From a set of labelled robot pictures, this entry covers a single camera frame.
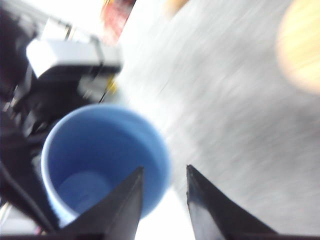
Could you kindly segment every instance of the concrete floor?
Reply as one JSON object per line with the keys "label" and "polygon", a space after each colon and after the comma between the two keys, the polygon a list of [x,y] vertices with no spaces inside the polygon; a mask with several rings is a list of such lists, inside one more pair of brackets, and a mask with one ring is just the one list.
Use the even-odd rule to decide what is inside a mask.
{"label": "concrete floor", "polygon": [[289,0],[190,0],[171,20],[138,0],[121,36],[126,103],[162,132],[172,184],[186,164],[288,234],[320,234],[320,98],[292,86],[275,41]]}

